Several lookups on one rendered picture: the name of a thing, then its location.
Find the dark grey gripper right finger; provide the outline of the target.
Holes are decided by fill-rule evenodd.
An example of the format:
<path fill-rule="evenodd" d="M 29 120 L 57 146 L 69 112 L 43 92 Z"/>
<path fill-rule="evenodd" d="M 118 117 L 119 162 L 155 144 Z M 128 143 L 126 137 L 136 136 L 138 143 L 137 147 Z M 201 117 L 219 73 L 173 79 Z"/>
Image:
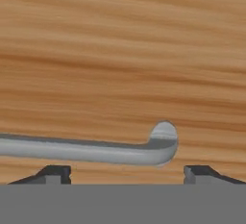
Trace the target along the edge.
<path fill-rule="evenodd" d="M 184 167 L 184 183 L 191 185 L 201 184 L 236 184 L 246 185 L 235 178 L 221 175 L 209 165 L 186 165 Z"/>

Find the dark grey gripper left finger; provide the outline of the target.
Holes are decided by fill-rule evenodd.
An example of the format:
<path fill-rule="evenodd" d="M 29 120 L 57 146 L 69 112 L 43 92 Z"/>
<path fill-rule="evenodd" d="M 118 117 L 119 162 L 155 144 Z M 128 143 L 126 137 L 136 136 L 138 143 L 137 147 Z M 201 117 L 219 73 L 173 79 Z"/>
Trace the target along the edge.
<path fill-rule="evenodd" d="M 12 182 L 16 184 L 34 185 L 70 185 L 71 167 L 69 165 L 46 165 L 35 175 Z"/>

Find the wooden cabinet door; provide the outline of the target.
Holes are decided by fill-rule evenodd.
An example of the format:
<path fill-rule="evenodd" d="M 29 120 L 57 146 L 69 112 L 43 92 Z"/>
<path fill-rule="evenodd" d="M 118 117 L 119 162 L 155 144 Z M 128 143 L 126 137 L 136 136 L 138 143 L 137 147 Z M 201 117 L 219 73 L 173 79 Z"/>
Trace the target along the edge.
<path fill-rule="evenodd" d="M 140 143 L 161 120 L 172 162 L 73 162 L 73 181 L 246 181 L 246 0 L 0 0 L 0 133 Z"/>

